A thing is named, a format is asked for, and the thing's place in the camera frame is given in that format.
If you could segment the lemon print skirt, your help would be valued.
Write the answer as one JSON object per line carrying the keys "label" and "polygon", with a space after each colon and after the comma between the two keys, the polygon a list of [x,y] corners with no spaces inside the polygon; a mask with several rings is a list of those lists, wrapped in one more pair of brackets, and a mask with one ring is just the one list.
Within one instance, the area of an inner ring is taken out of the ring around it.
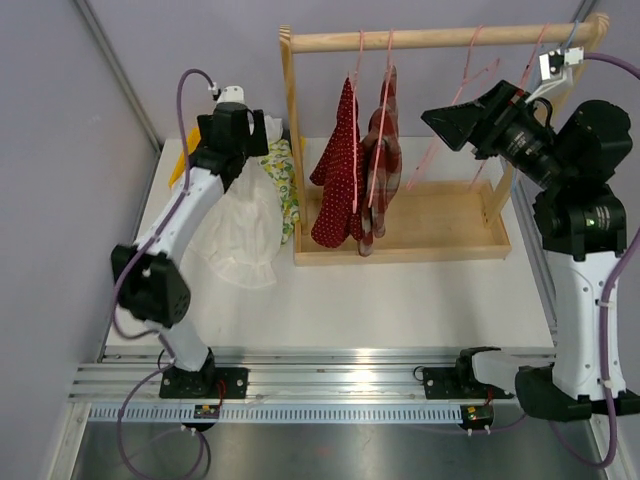
{"label": "lemon print skirt", "polygon": [[286,139],[269,144],[269,153],[259,158],[259,164],[271,178],[282,211],[281,244],[287,243],[300,219],[299,201],[295,185],[295,171],[291,147]]}

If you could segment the white skirt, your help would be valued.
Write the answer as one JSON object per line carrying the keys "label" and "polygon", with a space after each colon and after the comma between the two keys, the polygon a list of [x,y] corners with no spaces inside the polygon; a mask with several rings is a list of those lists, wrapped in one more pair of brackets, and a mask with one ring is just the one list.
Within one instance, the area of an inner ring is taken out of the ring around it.
{"label": "white skirt", "polygon": [[272,261],[282,240],[281,201],[261,160],[247,160],[188,246],[218,277],[245,289],[276,283]]}

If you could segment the pink hanger of lemon skirt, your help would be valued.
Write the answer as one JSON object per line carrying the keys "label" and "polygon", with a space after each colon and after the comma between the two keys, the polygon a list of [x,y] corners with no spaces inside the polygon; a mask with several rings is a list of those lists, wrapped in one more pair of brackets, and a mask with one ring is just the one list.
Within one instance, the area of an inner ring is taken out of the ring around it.
{"label": "pink hanger of lemon skirt", "polygon": [[[524,89],[527,86],[528,82],[529,82],[529,78],[531,76],[531,72],[532,72],[533,65],[534,65],[534,60],[535,60],[535,58],[536,58],[536,56],[538,54],[539,48],[542,45],[542,40],[543,40],[544,35],[545,35],[546,31],[548,30],[549,26],[550,26],[550,24],[546,23],[542,27],[542,29],[541,29],[541,31],[540,31],[540,33],[538,35],[537,42],[536,42],[535,46],[533,47],[533,50],[531,51],[531,55],[529,57],[529,60],[527,61],[526,67],[523,69],[521,78],[520,78],[520,80],[518,82],[518,86],[519,86],[520,89]],[[487,163],[486,160],[482,160],[481,161],[481,163],[479,164],[479,167],[478,167],[473,179],[471,180],[469,188],[472,188],[472,187],[475,186],[475,184],[479,180],[481,174],[483,173],[483,170],[484,170],[484,168],[486,166],[486,163]]]}

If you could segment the red plaid skirt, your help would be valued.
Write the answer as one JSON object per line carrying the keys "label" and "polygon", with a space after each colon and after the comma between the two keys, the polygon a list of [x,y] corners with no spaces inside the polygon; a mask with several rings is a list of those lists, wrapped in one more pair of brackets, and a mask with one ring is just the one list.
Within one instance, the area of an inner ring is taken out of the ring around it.
{"label": "red plaid skirt", "polygon": [[371,189],[373,176],[375,144],[378,137],[380,121],[380,105],[382,103],[383,84],[381,86],[380,103],[372,113],[367,134],[361,140],[366,167],[366,194],[361,209],[363,237],[358,241],[358,253],[362,257],[371,255],[374,251],[374,240],[382,238],[386,233],[385,217],[391,201],[394,199],[400,185],[402,174],[402,151],[399,143],[398,105],[397,105],[397,69],[391,80],[389,106],[387,107],[387,124],[383,134],[382,157],[377,177],[376,192],[371,208],[367,207],[367,200]]}

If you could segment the blue wire hanger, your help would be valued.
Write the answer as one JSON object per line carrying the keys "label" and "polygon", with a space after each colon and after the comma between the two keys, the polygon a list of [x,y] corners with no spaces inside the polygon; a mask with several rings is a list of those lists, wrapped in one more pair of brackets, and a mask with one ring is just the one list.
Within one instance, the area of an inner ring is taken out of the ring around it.
{"label": "blue wire hanger", "polygon": [[568,38],[559,48],[539,55],[538,68],[541,86],[560,88],[573,85],[573,70],[581,64],[584,57],[581,47],[572,47],[578,26],[579,21],[575,21]]}

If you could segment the red polka dot skirt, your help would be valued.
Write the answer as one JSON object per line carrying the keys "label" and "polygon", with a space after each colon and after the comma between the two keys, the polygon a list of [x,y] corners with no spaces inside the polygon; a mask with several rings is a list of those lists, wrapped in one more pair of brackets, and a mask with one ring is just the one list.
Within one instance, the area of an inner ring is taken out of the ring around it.
{"label": "red polka dot skirt", "polygon": [[336,125],[329,141],[310,175],[312,184],[322,188],[321,206],[311,229],[312,239],[325,248],[338,248],[349,237],[363,237],[361,191],[359,212],[352,213],[353,177],[351,142],[351,85],[347,79],[341,91],[336,112]]}

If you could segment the pink hanger of polka skirt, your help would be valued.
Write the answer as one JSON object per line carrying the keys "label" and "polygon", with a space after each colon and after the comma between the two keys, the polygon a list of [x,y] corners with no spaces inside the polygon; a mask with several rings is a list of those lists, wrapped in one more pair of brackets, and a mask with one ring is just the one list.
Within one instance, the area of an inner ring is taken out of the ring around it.
{"label": "pink hanger of polka skirt", "polygon": [[352,97],[351,97],[351,142],[352,142],[352,177],[353,177],[353,200],[352,200],[352,213],[357,214],[359,212],[359,204],[361,202],[361,191],[365,188],[365,182],[363,180],[362,160],[363,155],[360,151],[360,131],[359,131],[359,106],[358,106],[358,81],[359,70],[364,53],[364,31],[359,31],[359,49],[356,60],[356,65],[353,72],[349,76]]}

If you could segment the pink hanger of plaid skirt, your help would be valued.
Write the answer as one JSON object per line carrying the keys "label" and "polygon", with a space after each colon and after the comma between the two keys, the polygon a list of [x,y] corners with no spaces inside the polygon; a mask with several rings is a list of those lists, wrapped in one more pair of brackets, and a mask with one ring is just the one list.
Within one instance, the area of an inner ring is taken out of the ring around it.
{"label": "pink hanger of plaid skirt", "polygon": [[383,134],[384,134],[385,125],[387,124],[387,118],[388,118],[387,107],[389,106],[391,80],[392,80],[392,77],[394,76],[394,71],[395,71],[395,64],[394,64],[393,53],[392,53],[393,46],[394,46],[394,35],[395,35],[395,30],[391,29],[388,33],[386,70],[385,70],[383,90],[382,90],[382,93],[383,93],[382,103],[380,105],[380,121],[379,121],[379,128],[378,128],[378,137],[375,144],[373,176],[371,179],[371,189],[370,189],[368,200],[367,200],[368,208],[371,208],[373,206],[374,194],[376,192],[378,171],[380,166],[380,160],[382,157],[382,149],[384,145]]}

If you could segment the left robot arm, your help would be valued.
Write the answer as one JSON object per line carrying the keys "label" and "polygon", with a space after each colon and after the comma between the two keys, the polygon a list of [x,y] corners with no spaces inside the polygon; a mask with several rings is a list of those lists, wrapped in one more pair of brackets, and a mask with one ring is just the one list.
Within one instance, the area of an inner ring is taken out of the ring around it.
{"label": "left robot arm", "polygon": [[180,272],[189,242],[206,214],[226,196],[251,157],[268,151],[264,114],[237,101],[220,102],[197,119],[200,141],[184,153],[184,172],[169,203],[131,245],[111,252],[115,311],[126,311],[169,356],[165,380],[182,378],[195,397],[213,392],[215,360],[187,321],[191,290]]}

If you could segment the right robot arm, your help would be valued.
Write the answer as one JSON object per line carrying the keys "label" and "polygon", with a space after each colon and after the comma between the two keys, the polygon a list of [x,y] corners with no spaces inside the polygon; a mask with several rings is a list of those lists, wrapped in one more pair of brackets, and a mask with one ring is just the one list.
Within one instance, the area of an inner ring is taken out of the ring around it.
{"label": "right robot arm", "polygon": [[479,160],[503,158],[539,187],[534,220],[554,278],[559,343],[553,363],[507,361],[512,390],[531,417],[570,422],[639,410],[617,356],[615,283],[630,258],[626,211],[609,187],[631,152],[631,122],[605,100],[580,104],[554,130],[540,99],[500,81],[477,99],[423,112],[451,150],[471,145]]}

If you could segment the yellow plastic bin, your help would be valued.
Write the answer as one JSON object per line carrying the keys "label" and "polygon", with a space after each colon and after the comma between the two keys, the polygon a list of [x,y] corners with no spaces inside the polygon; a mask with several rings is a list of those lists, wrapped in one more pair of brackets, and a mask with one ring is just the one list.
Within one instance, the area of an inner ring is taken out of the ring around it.
{"label": "yellow plastic bin", "polygon": [[[186,140],[187,151],[189,155],[191,155],[196,150],[198,144],[200,143],[200,140],[201,140],[200,130],[198,127],[194,127],[190,131]],[[172,174],[169,178],[168,185],[170,188],[174,187],[175,183],[181,178],[184,171],[185,171],[185,158],[184,158],[184,152],[181,152],[179,159],[177,160],[174,166],[174,169],[172,171]]]}

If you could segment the wooden clothes rack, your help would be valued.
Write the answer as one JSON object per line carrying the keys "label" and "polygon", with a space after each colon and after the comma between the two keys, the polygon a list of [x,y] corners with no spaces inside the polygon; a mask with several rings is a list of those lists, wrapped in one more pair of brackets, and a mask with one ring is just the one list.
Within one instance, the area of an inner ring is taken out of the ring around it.
{"label": "wooden clothes rack", "polygon": [[[542,44],[564,42],[573,24],[550,24]],[[535,45],[544,25],[398,30],[395,31],[393,50]],[[591,13],[584,21],[579,21],[573,42],[593,52],[609,28],[608,15]],[[387,50],[388,33],[364,32],[364,51]],[[512,246],[502,210],[511,196],[507,184],[516,177],[513,168],[507,168],[496,185],[479,179],[472,188],[469,188],[471,181],[420,182],[411,177],[400,187],[398,200],[388,216],[391,235],[367,257],[358,254],[353,241],[336,249],[316,245],[310,225],[320,210],[321,191],[305,183],[305,150],[312,143],[302,137],[299,129],[294,57],[312,53],[358,54],[359,33],[296,34],[291,26],[283,25],[279,29],[279,45],[300,211],[294,231],[297,265],[497,260],[509,255]]]}

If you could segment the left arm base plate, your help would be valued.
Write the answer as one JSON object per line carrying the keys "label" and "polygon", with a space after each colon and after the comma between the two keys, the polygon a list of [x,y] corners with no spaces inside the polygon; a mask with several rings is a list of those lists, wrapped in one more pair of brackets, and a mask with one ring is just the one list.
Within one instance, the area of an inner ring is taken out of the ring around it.
{"label": "left arm base plate", "polygon": [[242,367],[216,367],[206,372],[187,372],[171,368],[162,376],[162,399],[245,399],[249,370]]}

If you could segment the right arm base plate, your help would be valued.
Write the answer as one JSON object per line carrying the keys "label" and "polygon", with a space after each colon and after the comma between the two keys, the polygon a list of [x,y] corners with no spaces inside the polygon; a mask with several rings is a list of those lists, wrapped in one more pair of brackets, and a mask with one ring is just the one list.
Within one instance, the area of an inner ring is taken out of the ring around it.
{"label": "right arm base plate", "polygon": [[417,367],[427,400],[507,400],[513,394],[492,385],[463,382],[454,367]]}

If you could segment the aluminium mounting rail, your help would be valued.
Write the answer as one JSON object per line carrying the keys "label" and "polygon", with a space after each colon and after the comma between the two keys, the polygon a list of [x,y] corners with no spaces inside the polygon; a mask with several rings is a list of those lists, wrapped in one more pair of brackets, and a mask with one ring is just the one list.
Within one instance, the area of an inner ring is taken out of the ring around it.
{"label": "aluminium mounting rail", "polygon": [[222,348],[218,366],[248,372],[227,381],[223,400],[163,399],[158,348],[109,347],[77,368],[68,400],[84,404],[92,420],[260,424],[458,424],[466,405],[515,404],[506,388],[470,397],[422,380],[456,356],[451,349]]}

